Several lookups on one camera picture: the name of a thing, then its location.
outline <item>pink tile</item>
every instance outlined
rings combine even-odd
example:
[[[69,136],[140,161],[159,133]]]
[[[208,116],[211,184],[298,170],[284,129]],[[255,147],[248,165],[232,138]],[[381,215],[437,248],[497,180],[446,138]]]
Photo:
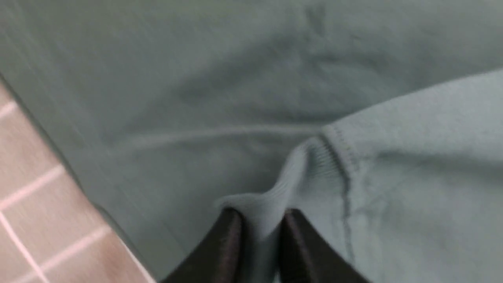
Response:
[[[0,83],[0,108],[7,104],[11,100],[9,94],[5,87]]]
[[[58,163],[19,109],[0,120],[0,157],[0,199]]]
[[[101,216],[66,174],[4,214],[38,263],[104,225]]]
[[[5,229],[0,226],[0,283],[10,283],[29,272],[31,272],[31,267]]]
[[[55,267],[47,277],[51,283],[146,283],[115,234],[109,234]]]

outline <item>grout line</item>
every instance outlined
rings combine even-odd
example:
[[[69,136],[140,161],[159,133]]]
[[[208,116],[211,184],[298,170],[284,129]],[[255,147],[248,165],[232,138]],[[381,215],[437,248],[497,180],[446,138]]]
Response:
[[[124,244],[123,241],[121,241],[121,244],[124,246],[124,248],[126,249],[126,251],[129,254],[129,256],[131,257],[131,259],[134,261],[136,266],[138,266],[141,274],[147,280],[147,283],[156,283],[155,280],[152,278],[152,276],[150,276],[148,271],[145,269],[145,267],[143,267],[143,265],[138,261],[138,259],[134,256],[134,254],[129,250],[129,248],[126,246],[126,244]]]
[[[16,110],[18,105],[14,102],[11,101],[4,105],[2,108],[0,108],[0,119],[6,117],[7,115],[11,114],[14,110]]]
[[[65,172],[63,165],[59,164],[56,167],[52,168],[44,175],[35,179],[35,181],[29,183],[28,185],[18,189],[16,192],[12,193],[10,196],[6,197],[3,200],[0,200],[0,211],[5,210],[9,206],[14,203],[20,201],[21,199],[29,196],[34,193],[41,187],[45,186],[47,183],[55,180],[60,175]]]
[[[110,231],[111,231],[111,229],[108,226],[98,228],[96,231],[85,236],[84,238],[80,239],[79,241],[73,243],[72,245],[70,245],[69,247],[64,249],[62,252],[58,253],[57,255],[53,256],[52,258],[50,258],[49,260],[44,262],[40,267],[44,271],[48,271],[48,270],[56,267],[60,263],[64,262],[65,260],[71,258],[75,254],[79,253],[80,251],[91,246],[97,240],[106,236]]]
[[[33,257],[31,256],[30,252],[28,249],[23,245],[21,240],[18,238],[18,235],[16,235],[16,232],[12,229],[11,224],[9,224],[9,221],[7,218],[5,218],[4,214],[0,211],[0,223],[4,226],[5,230],[7,231],[7,234],[11,238],[11,240],[14,242],[16,247],[21,251],[21,254],[24,256],[26,261],[31,265],[35,273],[38,275],[38,278],[43,282],[43,283],[50,283],[47,277],[45,277],[44,273],[40,269],[40,267],[37,265]]]

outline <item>teal fabric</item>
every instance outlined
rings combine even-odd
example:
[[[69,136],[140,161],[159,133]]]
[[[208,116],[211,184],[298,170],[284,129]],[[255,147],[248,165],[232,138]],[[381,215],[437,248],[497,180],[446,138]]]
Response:
[[[245,276],[273,276],[276,228],[297,207],[371,282],[499,282],[502,109],[499,70],[325,126],[292,152],[270,191],[220,200],[250,224]]]

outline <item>seam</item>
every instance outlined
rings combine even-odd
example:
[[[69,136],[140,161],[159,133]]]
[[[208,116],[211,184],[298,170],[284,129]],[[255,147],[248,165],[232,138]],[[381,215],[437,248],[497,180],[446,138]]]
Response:
[[[351,226],[349,225],[348,219],[351,214],[351,202],[349,199],[349,193],[351,190],[351,175],[348,173],[348,171],[344,167],[344,162],[342,160],[341,154],[332,146],[333,143],[330,142],[330,139],[326,136],[326,134],[321,134],[320,135],[321,140],[323,143],[326,144],[326,148],[328,149],[328,152],[332,156],[332,159],[336,163],[337,168],[339,169],[342,180],[343,180],[343,192],[341,195],[341,199],[343,201],[343,208],[342,208],[342,222],[343,222],[343,232],[344,232],[344,244],[346,247],[346,253],[348,256],[348,261],[350,263],[355,262],[355,253],[353,249],[353,243],[351,242]],[[332,219],[332,225],[335,225],[336,220]]]

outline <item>tiled floor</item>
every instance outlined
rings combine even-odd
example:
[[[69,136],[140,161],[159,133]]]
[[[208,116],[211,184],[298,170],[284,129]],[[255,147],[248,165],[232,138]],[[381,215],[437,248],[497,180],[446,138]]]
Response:
[[[0,283],[151,283],[0,85]]]

